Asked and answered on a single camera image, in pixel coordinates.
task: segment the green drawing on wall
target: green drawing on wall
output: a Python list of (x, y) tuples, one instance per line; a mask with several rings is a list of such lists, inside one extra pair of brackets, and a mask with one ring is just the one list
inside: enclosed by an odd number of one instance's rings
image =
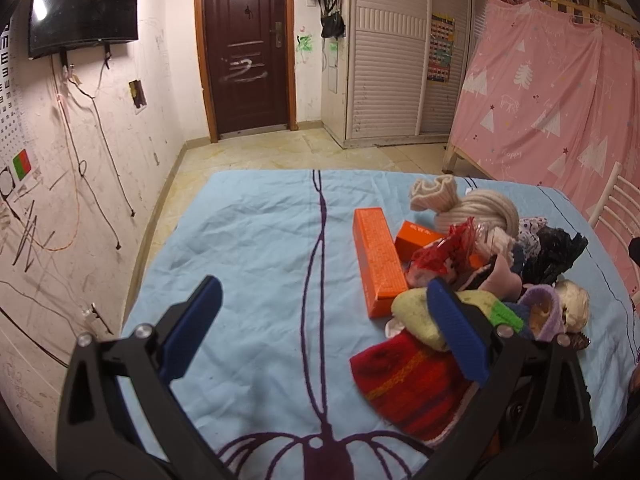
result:
[(306, 36), (298, 36), (298, 52), (313, 52), (314, 45), (312, 43), (313, 36), (307, 34)]

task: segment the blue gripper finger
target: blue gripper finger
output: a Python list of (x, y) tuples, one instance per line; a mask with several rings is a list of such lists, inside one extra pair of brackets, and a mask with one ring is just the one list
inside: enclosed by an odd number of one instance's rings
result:
[(471, 324), (476, 320), (467, 318), (476, 318), (477, 312), (484, 328), (488, 324), (484, 314), (477, 307), (463, 305), (441, 278), (427, 286), (427, 305), (464, 377), (484, 386), (490, 374), (488, 345)]

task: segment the red striped cloth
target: red striped cloth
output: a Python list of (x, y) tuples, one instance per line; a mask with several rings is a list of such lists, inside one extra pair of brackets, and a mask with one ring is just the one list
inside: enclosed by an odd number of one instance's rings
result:
[(451, 352), (433, 351), (407, 330), (350, 362), (353, 379), (376, 412), (433, 447), (449, 434), (475, 393)]

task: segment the purple line pattern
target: purple line pattern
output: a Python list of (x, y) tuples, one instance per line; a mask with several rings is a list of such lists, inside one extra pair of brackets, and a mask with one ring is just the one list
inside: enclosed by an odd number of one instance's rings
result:
[[(273, 459), (267, 466), (264, 480), (271, 480), (276, 466), (281, 459), (296, 446), (302, 446), (303, 457), (303, 480), (354, 480), (355, 472), (351, 455), (348, 451), (348, 445), (353, 442), (361, 442), (371, 448), (374, 455), (380, 462), (380, 466), (385, 475), (386, 480), (394, 480), (389, 460), (394, 460), (402, 469), (403, 477), (410, 478), (411, 470), (404, 459), (388, 446), (376, 440), (377, 438), (392, 438), (398, 440), (407, 446), (423, 453), (424, 456), (430, 456), (432, 450), (421, 444), (420, 442), (401, 433), (393, 431), (370, 431), (369, 433), (357, 433), (336, 440), (334, 437), (334, 429), (329, 422), (329, 406), (327, 401), (327, 381), (326, 381), (326, 361), (324, 354), (324, 277), (325, 277), (325, 254), (326, 254), (326, 220), (327, 207), (324, 194), (322, 193), (322, 175), (320, 171), (313, 170), (312, 181), (314, 189), (318, 194), (318, 206), (320, 209), (320, 232), (313, 250), (309, 256), (309, 262), (306, 269), (305, 284), (302, 291), (302, 304), (300, 315), (300, 343), (302, 354), (302, 367), (305, 378), (306, 392), (309, 397), (309, 403), (318, 418), (320, 431), (319, 433), (307, 436), (297, 436), (290, 433), (280, 432), (264, 432), (252, 433), (226, 444), (220, 449), (219, 457), (225, 465), (231, 469), (236, 476), (242, 472), (242, 468), (249, 460), (250, 456), (260, 446), (276, 439), (285, 439), (286, 444), (274, 455)], [(319, 361), (320, 361), (320, 400), (316, 399), (316, 395), (311, 385), (311, 374), (309, 369), (309, 358), (306, 351), (306, 312), (308, 308), (307, 298), (308, 290), (311, 282), (312, 271), (315, 265), (320, 265), (320, 300), (319, 300)]]

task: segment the wall-mounted tv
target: wall-mounted tv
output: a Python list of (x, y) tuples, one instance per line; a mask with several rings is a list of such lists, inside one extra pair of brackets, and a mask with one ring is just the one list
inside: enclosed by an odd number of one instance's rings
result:
[(29, 56), (138, 39), (138, 0), (33, 0)]

